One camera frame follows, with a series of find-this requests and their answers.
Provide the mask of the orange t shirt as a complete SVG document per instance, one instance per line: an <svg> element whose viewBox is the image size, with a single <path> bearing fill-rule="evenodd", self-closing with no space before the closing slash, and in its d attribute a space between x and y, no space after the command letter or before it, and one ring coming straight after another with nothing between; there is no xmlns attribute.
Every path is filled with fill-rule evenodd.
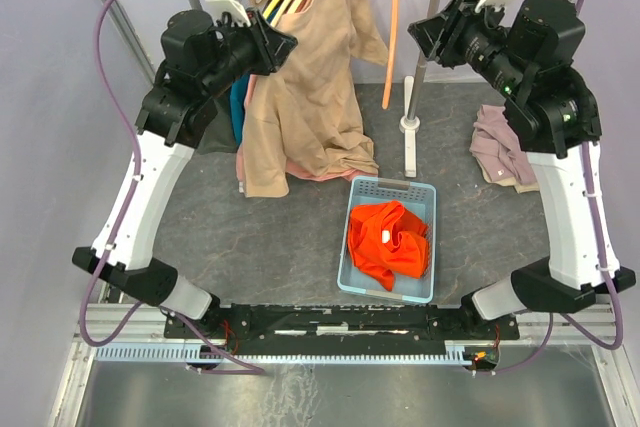
<svg viewBox="0 0 640 427"><path fill-rule="evenodd" d="M421 278L428 269L429 225L404 204L392 200L351 210L347 248L353 265L393 290L398 275Z"/></svg>

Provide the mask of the pink t shirt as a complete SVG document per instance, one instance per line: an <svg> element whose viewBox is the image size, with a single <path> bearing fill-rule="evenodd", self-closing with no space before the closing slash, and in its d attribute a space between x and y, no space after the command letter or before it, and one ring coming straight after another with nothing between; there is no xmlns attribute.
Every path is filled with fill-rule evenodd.
<svg viewBox="0 0 640 427"><path fill-rule="evenodd" d="M249 102L252 99L256 81L257 81L257 77L255 75L249 76L247 91L243 100L244 108L248 107ZM327 173L324 175L313 175L311 172L305 170L304 168L292 162L291 160L287 161L286 172L298 179L310 180L315 182L325 182L325 181L329 181L337 178L343 178L348 181L352 181L358 175L358 171L356 169L348 169L340 173ZM236 177L238 180L239 192L241 194L244 194L245 193L245 172L244 172L244 156L243 156L242 146L239 146L238 151L236 153Z"/></svg>

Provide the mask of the orange plastic hanger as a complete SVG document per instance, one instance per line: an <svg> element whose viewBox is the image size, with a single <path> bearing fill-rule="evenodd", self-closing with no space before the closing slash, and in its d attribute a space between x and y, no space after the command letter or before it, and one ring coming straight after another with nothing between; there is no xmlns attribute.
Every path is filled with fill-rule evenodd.
<svg viewBox="0 0 640 427"><path fill-rule="evenodd" d="M388 44L388 61L386 68L385 83L383 89L383 96L381 107L383 110L387 110L390 105L390 98L392 93L395 58L397 49L397 37L399 28L399 11L400 0L391 0L391 15L390 15L390 29L389 29L389 44Z"/></svg>

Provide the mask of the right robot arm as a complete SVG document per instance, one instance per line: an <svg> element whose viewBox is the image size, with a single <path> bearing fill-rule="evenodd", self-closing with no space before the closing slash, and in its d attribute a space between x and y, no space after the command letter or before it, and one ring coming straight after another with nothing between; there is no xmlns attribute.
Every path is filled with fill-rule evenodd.
<svg viewBox="0 0 640 427"><path fill-rule="evenodd" d="M574 314L632 288L610 245L601 201L597 101L573 67L586 28L568 0L524 0L510 26L480 0L451 0L408 27L425 57L471 67L504 99L505 117L538 182L550 253L463 298L467 336L530 310Z"/></svg>

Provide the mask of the beige t shirt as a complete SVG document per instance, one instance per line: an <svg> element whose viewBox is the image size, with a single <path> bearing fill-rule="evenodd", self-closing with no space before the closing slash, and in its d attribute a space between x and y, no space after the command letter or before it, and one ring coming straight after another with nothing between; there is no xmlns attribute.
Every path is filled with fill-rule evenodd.
<svg viewBox="0 0 640 427"><path fill-rule="evenodd" d="M369 0L311 0L276 28L298 46L278 72L257 77L241 143L245 195L286 196L288 160L313 175L376 175L351 71L354 59L388 60Z"/></svg>

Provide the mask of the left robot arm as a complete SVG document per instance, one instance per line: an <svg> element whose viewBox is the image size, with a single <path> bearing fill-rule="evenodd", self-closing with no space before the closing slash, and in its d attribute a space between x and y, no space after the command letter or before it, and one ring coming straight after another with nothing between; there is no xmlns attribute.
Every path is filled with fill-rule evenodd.
<svg viewBox="0 0 640 427"><path fill-rule="evenodd" d="M214 20L199 10L170 18L161 36L165 59L135 123L140 158L131 162L100 234L72 256L74 265L98 270L100 279L128 296L186 316L201 337L220 328L218 298L154 258L153 246L181 172L208 126L223 117L219 97L245 74L277 72L298 44L259 11L247 15L246 26L229 14Z"/></svg>

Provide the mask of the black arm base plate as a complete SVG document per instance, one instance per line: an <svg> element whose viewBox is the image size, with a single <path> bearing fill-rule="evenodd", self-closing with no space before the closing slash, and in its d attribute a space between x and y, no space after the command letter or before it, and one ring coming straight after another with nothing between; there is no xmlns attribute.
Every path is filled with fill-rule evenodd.
<svg viewBox="0 0 640 427"><path fill-rule="evenodd" d="M434 305L219 306L193 325L237 355L384 356L443 354L447 341L500 340L514 316L477 320Z"/></svg>

